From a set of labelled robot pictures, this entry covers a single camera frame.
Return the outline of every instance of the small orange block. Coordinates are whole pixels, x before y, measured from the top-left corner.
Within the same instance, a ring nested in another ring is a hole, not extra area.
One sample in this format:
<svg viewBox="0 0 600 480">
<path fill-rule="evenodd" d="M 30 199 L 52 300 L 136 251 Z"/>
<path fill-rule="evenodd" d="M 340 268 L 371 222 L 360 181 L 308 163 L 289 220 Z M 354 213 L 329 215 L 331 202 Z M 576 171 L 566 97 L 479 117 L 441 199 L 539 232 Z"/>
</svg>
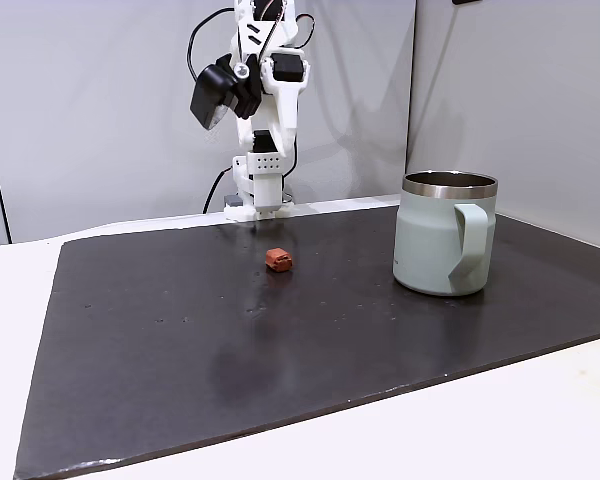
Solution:
<svg viewBox="0 0 600 480">
<path fill-rule="evenodd" d="M 293 259 L 289 252 L 281 248 L 274 248 L 267 252 L 267 267 L 274 272 L 288 272 L 293 267 Z"/>
</svg>

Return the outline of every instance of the screw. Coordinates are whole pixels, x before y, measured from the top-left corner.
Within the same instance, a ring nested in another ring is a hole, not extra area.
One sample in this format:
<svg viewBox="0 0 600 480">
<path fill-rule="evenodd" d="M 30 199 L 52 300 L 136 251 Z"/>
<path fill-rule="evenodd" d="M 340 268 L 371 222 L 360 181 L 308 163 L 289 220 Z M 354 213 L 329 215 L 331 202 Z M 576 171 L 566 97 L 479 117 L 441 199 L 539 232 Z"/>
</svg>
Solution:
<svg viewBox="0 0 600 480">
<path fill-rule="evenodd" d="M 249 67 L 247 67 L 244 63 L 237 63 L 235 67 L 233 67 L 233 73 L 236 74 L 239 80 L 246 80 L 249 78 Z"/>
</svg>

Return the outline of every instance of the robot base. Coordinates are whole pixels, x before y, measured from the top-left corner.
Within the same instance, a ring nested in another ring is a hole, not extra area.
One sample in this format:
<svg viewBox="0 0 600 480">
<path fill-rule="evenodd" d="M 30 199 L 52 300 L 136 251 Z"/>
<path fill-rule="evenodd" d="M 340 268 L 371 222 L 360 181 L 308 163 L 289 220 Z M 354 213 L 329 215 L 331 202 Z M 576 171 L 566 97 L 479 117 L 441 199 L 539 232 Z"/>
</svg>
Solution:
<svg viewBox="0 0 600 480">
<path fill-rule="evenodd" d="M 255 222 L 257 220 L 268 220 L 272 218 L 288 218 L 292 215 L 293 202 L 285 203 L 280 210 L 275 212 L 258 212 L 253 205 L 244 205 L 242 207 L 224 207 L 224 214 L 227 220 L 234 222 Z"/>
</svg>

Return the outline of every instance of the light green mug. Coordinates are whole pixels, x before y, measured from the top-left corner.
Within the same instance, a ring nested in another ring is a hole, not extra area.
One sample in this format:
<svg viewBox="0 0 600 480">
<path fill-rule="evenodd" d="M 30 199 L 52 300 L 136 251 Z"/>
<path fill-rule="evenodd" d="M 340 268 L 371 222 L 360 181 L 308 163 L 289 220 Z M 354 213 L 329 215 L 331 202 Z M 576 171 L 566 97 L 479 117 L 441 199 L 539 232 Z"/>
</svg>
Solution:
<svg viewBox="0 0 600 480">
<path fill-rule="evenodd" d="M 393 274 L 430 295 L 462 296 L 487 284 L 498 181 L 464 172 L 406 175 Z"/>
</svg>

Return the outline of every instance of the mug handle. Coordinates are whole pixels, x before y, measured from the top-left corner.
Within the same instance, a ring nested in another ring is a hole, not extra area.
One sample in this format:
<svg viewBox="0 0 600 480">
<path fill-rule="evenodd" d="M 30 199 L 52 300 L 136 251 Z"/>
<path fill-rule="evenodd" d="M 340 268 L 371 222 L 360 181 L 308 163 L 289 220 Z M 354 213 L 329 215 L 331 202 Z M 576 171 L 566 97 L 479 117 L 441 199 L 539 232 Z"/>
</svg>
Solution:
<svg viewBox="0 0 600 480">
<path fill-rule="evenodd" d="M 464 277 L 480 265 L 487 253 L 489 217 L 475 204 L 458 204 L 455 209 L 461 229 L 462 257 L 449 276 Z"/>
</svg>

